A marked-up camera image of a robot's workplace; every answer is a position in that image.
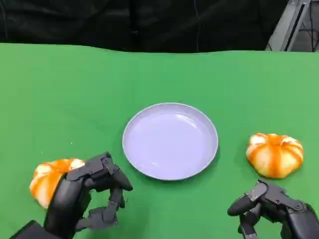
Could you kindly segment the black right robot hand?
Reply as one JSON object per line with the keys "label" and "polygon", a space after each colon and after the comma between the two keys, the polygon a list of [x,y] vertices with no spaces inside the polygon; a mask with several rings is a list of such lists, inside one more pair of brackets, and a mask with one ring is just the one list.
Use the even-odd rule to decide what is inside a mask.
{"label": "black right robot hand", "polygon": [[254,226],[263,217],[282,224],[283,239],[317,239],[319,219],[314,208],[287,195],[286,190],[263,178],[239,197],[227,210],[229,216],[239,216],[238,233],[245,239],[257,239]]}

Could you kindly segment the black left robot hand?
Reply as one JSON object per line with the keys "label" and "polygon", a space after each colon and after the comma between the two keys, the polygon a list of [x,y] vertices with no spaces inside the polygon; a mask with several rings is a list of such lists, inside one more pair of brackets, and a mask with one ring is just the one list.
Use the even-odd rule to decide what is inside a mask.
{"label": "black left robot hand", "polygon": [[[101,230],[117,223],[116,212],[125,207],[123,191],[133,189],[110,153],[88,159],[84,166],[64,173],[49,204],[44,228],[61,238],[71,239],[83,229]],[[91,201],[91,190],[110,191],[108,203],[84,213]]]}

